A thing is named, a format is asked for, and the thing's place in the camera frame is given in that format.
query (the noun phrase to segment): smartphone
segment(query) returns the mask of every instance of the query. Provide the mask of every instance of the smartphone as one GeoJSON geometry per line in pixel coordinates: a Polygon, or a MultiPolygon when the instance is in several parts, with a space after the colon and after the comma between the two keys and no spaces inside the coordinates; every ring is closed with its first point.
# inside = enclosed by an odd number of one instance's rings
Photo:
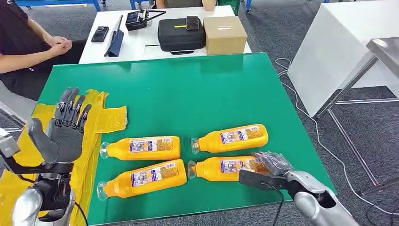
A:
{"type": "Polygon", "coordinates": [[[93,35],[93,38],[91,39],[91,42],[103,42],[105,40],[105,37],[109,31],[109,27],[97,27],[96,32],[93,35]]]}
{"type": "Polygon", "coordinates": [[[198,19],[198,16],[186,17],[186,29],[188,31],[194,31],[200,29],[200,20],[198,19]]]}

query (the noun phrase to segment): plastic bottle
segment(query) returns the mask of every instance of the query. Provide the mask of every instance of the plastic bottle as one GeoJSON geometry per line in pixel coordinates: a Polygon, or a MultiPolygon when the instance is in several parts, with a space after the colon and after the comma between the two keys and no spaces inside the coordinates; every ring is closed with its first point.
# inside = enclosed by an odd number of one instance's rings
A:
{"type": "Polygon", "coordinates": [[[213,131],[200,139],[192,138],[191,146],[194,154],[199,151],[219,153],[261,147],[268,140],[269,136],[264,125],[255,124],[213,131]]]}
{"type": "Polygon", "coordinates": [[[260,159],[253,156],[212,157],[195,163],[189,161],[187,175],[204,178],[209,181],[238,181],[239,170],[245,169],[256,173],[268,174],[269,170],[260,159]]]}
{"type": "Polygon", "coordinates": [[[177,159],[121,173],[115,179],[97,186],[100,200],[118,196],[127,198],[183,185],[187,182],[183,160],[177,159]]]}
{"type": "Polygon", "coordinates": [[[120,160],[172,160],[180,158],[180,139],[176,136],[125,138],[116,143],[103,142],[103,158],[120,160]]]}

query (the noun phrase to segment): person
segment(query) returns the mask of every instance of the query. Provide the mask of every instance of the person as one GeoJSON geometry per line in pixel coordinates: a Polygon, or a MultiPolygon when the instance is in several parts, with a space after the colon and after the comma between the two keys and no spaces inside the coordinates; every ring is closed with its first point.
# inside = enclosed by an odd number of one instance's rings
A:
{"type": "Polygon", "coordinates": [[[203,6],[206,11],[214,10],[216,0],[156,0],[157,8],[184,8],[203,6]]]}
{"type": "Polygon", "coordinates": [[[37,100],[53,65],[77,64],[85,44],[51,36],[14,0],[0,0],[0,80],[11,92],[37,100]]]}

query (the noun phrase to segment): bottle label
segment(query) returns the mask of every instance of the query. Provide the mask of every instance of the bottle label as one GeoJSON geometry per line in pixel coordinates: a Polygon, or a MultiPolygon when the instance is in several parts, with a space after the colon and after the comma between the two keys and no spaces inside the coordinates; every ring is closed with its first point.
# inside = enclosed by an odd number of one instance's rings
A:
{"type": "Polygon", "coordinates": [[[179,175],[179,167],[177,166],[177,162],[172,162],[150,170],[132,173],[132,186],[138,187],[177,175],[179,175]]]}
{"type": "Polygon", "coordinates": [[[241,169],[245,169],[257,173],[267,173],[268,170],[260,161],[260,159],[241,160],[221,160],[222,173],[237,173],[241,169]]]}
{"type": "Polygon", "coordinates": [[[152,137],[148,139],[130,140],[130,152],[155,152],[173,150],[173,138],[171,137],[152,137]]]}
{"type": "Polygon", "coordinates": [[[220,134],[220,138],[222,139],[222,143],[230,144],[238,141],[258,138],[263,136],[263,133],[259,129],[259,126],[250,126],[234,131],[228,131],[220,134]]]}

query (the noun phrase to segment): green tabletop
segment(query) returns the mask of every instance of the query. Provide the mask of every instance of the green tabletop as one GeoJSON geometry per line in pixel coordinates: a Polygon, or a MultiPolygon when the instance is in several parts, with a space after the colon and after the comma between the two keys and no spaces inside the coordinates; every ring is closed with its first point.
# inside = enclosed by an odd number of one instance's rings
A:
{"type": "MultiPolygon", "coordinates": [[[[68,87],[109,92],[106,107],[128,107],[126,130],[102,135],[116,142],[125,137],[179,136],[181,159],[240,156],[256,151],[282,153],[335,191],[320,158],[265,53],[200,56],[138,62],[54,67],[39,102],[54,104],[68,87]],[[237,126],[261,123],[269,142],[227,153],[193,155],[191,137],[237,126]]],[[[161,161],[99,158],[88,220],[91,225],[163,218],[276,203],[279,195],[238,182],[202,178],[185,185],[130,198],[96,196],[99,181],[161,161]]],[[[291,200],[284,192],[285,200],[291,200]]]]}

